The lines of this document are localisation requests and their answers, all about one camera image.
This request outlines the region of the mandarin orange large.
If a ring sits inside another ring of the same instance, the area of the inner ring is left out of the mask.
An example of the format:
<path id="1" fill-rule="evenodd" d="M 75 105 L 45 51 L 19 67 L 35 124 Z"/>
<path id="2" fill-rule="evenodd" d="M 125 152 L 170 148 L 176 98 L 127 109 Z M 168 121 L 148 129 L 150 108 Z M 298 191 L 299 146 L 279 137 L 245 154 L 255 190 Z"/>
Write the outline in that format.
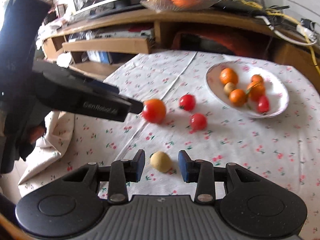
<path id="1" fill-rule="evenodd" d="M 230 82 L 234 85 L 237 85 L 239 81 L 237 73 L 232 68 L 225 68 L 222 70 L 219 78 L 223 85 L 226 85 Z"/>

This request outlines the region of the glass fruit dish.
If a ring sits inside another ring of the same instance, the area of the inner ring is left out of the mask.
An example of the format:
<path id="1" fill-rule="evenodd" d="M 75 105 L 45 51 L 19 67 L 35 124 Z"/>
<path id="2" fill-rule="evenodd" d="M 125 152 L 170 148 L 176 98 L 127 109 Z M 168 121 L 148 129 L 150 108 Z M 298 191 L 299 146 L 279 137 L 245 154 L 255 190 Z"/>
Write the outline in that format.
<path id="1" fill-rule="evenodd" d="M 219 0 L 142 0 L 140 4 L 155 12 L 199 11 L 209 9 Z"/>

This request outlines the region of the cherry print tablecloth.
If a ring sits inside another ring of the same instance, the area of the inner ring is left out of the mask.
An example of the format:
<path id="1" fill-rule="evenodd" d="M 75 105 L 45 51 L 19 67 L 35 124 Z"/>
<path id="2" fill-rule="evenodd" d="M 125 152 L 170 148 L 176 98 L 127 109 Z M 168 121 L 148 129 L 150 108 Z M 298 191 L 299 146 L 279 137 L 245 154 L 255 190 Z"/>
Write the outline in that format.
<path id="1" fill-rule="evenodd" d="M 274 74 L 289 93 L 285 112 L 251 119 L 218 102 L 204 78 L 210 67 L 227 61 L 249 63 Z M 32 153 L 18 184 L 22 196 L 90 161 L 107 166 L 132 158 L 139 149 L 147 157 L 163 151 L 177 161 L 178 152 L 185 150 L 191 158 L 218 167 L 235 162 L 299 195 L 308 208 L 300 235 L 319 238 L 319 94 L 298 70 L 245 57 L 165 51 L 135 56 L 106 82 L 140 101 L 163 100 L 165 120 L 155 125 L 132 114 L 125 122 L 73 115 L 74 127 L 69 127 L 61 117 L 47 116 L 46 123 L 55 125 L 58 149 Z M 195 96 L 192 111 L 179 108 L 185 94 Z M 191 128 L 195 113 L 206 116 L 205 129 Z"/>

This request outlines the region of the mandarin orange with leaf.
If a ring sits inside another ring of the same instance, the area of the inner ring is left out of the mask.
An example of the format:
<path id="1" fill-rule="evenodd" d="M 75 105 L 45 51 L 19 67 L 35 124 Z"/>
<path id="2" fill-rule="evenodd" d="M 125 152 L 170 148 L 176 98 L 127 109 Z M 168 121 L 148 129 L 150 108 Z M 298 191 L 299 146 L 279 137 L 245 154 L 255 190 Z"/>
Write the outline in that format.
<path id="1" fill-rule="evenodd" d="M 263 83 L 251 82 L 246 89 L 246 94 L 249 99 L 258 102 L 261 96 L 265 95 L 265 86 Z"/>

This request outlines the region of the red cherry tomato round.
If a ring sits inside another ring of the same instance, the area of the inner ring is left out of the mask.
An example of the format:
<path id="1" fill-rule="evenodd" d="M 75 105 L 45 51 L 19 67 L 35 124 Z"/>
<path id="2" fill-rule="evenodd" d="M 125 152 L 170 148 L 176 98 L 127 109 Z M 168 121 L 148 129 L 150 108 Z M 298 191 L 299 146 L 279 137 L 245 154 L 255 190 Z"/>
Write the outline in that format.
<path id="1" fill-rule="evenodd" d="M 193 130 L 199 131 L 207 127 L 207 118 L 201 113 L 195 113 L 190 117 L 190 126 Z"/>

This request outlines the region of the large red tomato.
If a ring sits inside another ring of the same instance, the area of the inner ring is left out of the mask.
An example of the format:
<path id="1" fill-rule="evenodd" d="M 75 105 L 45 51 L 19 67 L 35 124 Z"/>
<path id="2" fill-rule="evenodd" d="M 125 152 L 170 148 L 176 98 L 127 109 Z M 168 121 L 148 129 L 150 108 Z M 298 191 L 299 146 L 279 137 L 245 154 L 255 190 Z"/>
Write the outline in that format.
<path id="1" fill-rule="evenodd" d="M 149 123 L 160 124 L 166 115 L 166 107 L 162 100 L 150 99 L 143 102 L 142 117 Z"/>

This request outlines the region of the small red cherry tomato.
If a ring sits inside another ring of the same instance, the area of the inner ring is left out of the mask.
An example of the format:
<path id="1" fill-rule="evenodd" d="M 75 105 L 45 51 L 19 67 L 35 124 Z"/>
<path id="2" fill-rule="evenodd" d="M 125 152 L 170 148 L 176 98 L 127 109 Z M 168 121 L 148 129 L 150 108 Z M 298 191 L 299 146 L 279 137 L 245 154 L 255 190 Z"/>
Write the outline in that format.
<path id="1" fill-rule="evenodd" d="M 263 95 L 258 100 L 257 111 L 261 114 L 267 113 L 270 110 L 270 103 L 267 96 Z"/>

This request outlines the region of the small brown kiwi fruit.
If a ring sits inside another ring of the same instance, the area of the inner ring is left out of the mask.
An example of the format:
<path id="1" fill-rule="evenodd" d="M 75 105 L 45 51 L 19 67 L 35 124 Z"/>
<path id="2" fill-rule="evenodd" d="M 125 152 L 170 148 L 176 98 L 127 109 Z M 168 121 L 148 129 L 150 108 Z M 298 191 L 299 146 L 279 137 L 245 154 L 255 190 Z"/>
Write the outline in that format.
<path id="1" fill-rule="evenodd" d="M 225 84 L 224 88 L 223 88 L 223 92 L 224 94 L 229 97 L 229 95 L 231 94 L 232 91 L 236 90 L 236 85 L 232 82 L 229 82 L 227 84 Z"/>

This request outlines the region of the white power strip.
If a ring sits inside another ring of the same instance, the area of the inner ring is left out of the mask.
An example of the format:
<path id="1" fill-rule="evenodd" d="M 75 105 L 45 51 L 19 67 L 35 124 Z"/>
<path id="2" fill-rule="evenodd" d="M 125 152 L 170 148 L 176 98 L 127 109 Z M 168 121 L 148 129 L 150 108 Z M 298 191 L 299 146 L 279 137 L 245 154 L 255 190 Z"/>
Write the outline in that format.
<path id="1" fill-rule="evenodd" d="M 317 36 L 316 36 L 316 34 L 315 34 L 313 31 L 311 31 L 310 29 L 308 29 L 308 28 L 306 28 L 306 27 L 304 27 L 304 26 L 302 26 L 302 25 L 300 25 L 300 24 L 296 26 L 296 31 L 297 31 L 298 33 L 300 33 L 303 37 L 304 37 L 304 36 L 307 36 L 308 39 L 309 39 L 311 42 L 316 42 L 316 41 L 317 41 Z"/>

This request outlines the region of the wooden tv cabinet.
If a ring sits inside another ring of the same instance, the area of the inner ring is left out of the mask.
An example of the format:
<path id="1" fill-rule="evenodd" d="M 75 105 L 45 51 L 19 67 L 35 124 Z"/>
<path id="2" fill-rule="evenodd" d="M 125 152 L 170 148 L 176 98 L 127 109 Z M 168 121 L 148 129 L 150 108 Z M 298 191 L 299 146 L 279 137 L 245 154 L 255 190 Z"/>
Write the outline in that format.
<path id="1" fill-rule="evenodd" d="M 67 45 L 74 33 L 100 30 L 107 27 L 153 27 L 155 41 L 146 38 L 113 38 L 111 41 L 78 42 Z M 293 66 L 300 71 L 316 89 L 319 89 L 317 72 L 307 49 L 289 44 L 270 31 L 263 20 L 244 17 L 215 10 L 199 12 L 155 12 L 142 9 L 105 16 L 95 20 L 80 21 L 57 31 L 44 40 L 42 49 L 47 59 L 55 60 L 64 51 L 71 51 L 72 59 L 80 61 L 80 52 L 86 49 L 102 49 L 115 53 L 149 54 L 153 49 L 181 49 L 189 47 L 200 50 L 191 41 L 182 43 L 181 36 L 216 39 L 233 54 L 255 59 L 265 59 L 277 64 Z"/>

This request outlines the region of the small yellow potato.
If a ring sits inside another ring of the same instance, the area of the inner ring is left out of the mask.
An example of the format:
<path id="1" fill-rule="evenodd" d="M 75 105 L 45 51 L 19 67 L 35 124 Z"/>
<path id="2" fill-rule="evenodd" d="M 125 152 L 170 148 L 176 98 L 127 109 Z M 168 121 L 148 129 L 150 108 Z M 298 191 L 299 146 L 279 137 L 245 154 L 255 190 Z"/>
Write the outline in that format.
<path id="1" fill-rule="evenodd" d="M 159 172 L 167 173 L 172 168 L 172 161 L 165 152 L 158 151 L 151 155 L 150 165 Z"/>

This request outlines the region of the small mandarin orange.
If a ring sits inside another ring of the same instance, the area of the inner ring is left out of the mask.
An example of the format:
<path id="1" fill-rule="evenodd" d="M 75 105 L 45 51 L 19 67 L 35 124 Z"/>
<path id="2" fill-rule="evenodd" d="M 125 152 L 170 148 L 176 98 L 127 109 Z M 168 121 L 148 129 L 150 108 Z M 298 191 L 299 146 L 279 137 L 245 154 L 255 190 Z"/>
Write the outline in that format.
<path id="1" fill-rule="evenodd" d="M 247 94 L 242 89 L 235 89 L 229 94 L 229 100 L 235 107 L 242 107 L 247 102 Z"/>

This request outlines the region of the mandarin orange with stem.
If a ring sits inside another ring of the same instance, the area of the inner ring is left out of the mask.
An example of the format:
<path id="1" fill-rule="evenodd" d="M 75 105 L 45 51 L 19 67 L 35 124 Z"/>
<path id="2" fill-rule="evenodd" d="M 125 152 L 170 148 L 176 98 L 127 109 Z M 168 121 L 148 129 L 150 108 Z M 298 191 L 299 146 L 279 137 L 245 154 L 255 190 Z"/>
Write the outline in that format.
<path id="1" fill-rule="evenodd" d="M 252 82 L 264 83 L 264 79 L 261 75 L 255 74 L 251 77 Z"/>

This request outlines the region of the black wifi router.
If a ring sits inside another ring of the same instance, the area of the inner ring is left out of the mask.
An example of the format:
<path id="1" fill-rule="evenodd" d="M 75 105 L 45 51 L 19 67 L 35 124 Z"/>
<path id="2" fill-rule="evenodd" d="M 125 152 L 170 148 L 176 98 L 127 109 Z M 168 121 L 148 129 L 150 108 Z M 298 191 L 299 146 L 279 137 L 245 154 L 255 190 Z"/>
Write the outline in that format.
<path id="1" fill-rule="evenodd" d="M 284 10 L 290 9 L 290 6 L 272 5 L 267 7 L 265 0 L 219 0 L 212 5 L 212 8 L 233 14 L 248 14 L 251 17 L 255 17 L 283 13 Z"/>

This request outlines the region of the black power adapter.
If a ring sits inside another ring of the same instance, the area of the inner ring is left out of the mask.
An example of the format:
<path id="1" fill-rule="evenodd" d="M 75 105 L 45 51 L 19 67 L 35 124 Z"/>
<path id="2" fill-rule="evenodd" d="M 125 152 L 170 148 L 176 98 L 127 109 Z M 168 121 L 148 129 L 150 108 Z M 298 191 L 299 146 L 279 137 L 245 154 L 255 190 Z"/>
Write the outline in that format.
<path id="1" fill-rule="evenodd" d="M 315 27 L 315 22 L 313 22 L 312 20 L 307 19 L 307 18 L 301 18 L 300 23 L 302 26 L 304 26 L 305 28 L 308 28 L 310 30 L 314 29 L 314 27 Z"/>

